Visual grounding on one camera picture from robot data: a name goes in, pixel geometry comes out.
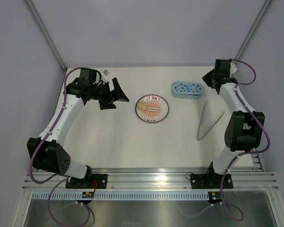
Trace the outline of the light blue lunch box lid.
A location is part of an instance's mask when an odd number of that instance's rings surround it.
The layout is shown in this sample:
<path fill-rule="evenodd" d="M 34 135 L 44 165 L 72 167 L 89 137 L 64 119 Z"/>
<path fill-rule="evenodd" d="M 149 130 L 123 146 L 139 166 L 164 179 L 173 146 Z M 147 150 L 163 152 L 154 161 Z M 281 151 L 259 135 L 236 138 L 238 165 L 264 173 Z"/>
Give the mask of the light blue lunch box lid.
<path fill-rule="evenodd" d="M 202 84 L 195 82 L 174 82 L 171 92 L 176 95 L 200 96 L 204 91 Z"/>

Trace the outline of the metal food tongs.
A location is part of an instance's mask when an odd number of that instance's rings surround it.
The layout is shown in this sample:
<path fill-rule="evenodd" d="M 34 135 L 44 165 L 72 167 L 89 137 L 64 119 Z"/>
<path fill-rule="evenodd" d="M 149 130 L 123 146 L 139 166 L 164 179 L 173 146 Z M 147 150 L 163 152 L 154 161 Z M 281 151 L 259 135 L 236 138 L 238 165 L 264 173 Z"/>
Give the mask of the metal food tongs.
<path fill-rule="evenodd" d="M 220 99 L 207 100 L 203 106 L 196 140 L 200 141 L 225 113 L 224 102 Z"/>

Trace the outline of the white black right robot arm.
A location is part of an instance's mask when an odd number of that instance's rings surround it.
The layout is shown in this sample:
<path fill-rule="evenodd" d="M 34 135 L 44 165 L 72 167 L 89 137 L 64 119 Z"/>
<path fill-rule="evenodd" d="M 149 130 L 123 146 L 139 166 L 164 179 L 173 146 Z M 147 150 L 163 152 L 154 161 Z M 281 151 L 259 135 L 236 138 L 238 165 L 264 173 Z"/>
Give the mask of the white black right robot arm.
<path fill-rule="evenodd" d="M 225 101 L 231 118 L 227 125 L 225 148 L 206 170 L 203 182 L 210 188 L 225 185 L 231 188 L 229 171 L 240 157 L 260 145 L 265 116 L 256 112 L 243 97 L 241 83 L 231 76 L 232 59 L 216 59 L 214 69 L 202 77 L 207 86 L 214 89 Z"/>

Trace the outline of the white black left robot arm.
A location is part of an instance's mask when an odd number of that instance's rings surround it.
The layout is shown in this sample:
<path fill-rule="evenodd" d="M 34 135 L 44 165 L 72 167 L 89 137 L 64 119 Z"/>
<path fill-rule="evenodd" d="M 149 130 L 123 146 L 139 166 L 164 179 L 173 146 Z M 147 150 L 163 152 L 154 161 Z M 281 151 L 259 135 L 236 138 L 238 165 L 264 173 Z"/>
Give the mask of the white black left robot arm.
<path fill-rule="evenodd" d="M 90 166 L 73 161 L 64 149 L 66 136 L 75 118 L 90 100 L 96 100 L 101 110 L 116 109 L 115 101 L 129 102 L 117 78 L 111 90 L 104 73 L 79 67 L 79 76 L 68 83 L 64 79 L 63 100 L 47 127 L 37 138 L 30 138 L 27 149 L 30 155 L 29 176 L 36 184 L 44 184 L 55 176 L 66 178 L 66 188 L 96 188 L 97 180 Z"/>

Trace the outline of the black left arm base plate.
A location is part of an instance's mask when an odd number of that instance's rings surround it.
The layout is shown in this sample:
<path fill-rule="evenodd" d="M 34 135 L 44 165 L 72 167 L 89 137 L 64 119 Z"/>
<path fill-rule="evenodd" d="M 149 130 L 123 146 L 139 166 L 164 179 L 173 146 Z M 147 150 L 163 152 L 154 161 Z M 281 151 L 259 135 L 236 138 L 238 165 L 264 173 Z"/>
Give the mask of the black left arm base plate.
<path fill-rule="evenodd" d="M 106 189 L 107 188 L 107 174 L 91 174 L 88 177 L 78 179 L 72 177 L 66 183 L 66 189 Z"/>

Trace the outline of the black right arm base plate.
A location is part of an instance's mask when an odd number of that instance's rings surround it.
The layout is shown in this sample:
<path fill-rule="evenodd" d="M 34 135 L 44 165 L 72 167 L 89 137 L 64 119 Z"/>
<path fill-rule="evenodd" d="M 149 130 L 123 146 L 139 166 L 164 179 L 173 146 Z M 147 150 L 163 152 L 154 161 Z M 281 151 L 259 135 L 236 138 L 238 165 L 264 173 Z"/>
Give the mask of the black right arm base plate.
<path fill-rule="evenodd" d="M 223 175 L 214 173 L 212 176 L 207 174 L 193 174 L 189 175 L 189 180 L 192 189 L 220 189 L 223 183 L 223 189 L 233 189 L 233 182 L 230 174 L 226 174 L 222 180 Z"/>

